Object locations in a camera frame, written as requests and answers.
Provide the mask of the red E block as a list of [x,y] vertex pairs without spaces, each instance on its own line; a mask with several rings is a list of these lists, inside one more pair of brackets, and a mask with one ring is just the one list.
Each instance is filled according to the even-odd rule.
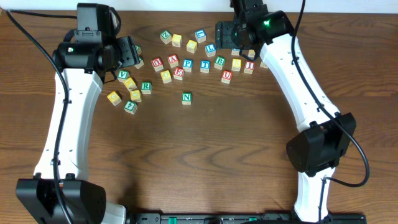
[[184,69],[176,67],[174,70],[174,79],[183,80],[184,72],[185,72]]

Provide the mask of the green N block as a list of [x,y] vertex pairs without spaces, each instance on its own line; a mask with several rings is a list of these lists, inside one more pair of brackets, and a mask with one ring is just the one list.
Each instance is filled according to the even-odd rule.
[[182,104],[190,105],[192,103],[192,94],[190,92],[182,93]]

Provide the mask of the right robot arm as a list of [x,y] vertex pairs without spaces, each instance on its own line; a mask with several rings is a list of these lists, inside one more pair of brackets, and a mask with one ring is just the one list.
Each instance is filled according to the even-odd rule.
[[301,54],[297,27],[282,11],[241,9],[215,25],[217,49],[253,49],[277,80],[295,118],[298,135],[286,144],[298,172],[294,222],[332,223],[327,209],[333,173],[353,139],[356,121],[341,114],[321,89]]

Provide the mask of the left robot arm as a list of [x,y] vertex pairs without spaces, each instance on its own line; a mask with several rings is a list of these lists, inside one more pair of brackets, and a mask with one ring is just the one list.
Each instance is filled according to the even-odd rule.
[[108,202],[88,181],[88,143],[106,72],[139,62],[131,36],[79,37],[53,52],[56,95],[44,151],[16,196],[37,223],[134,223],[127,208]]

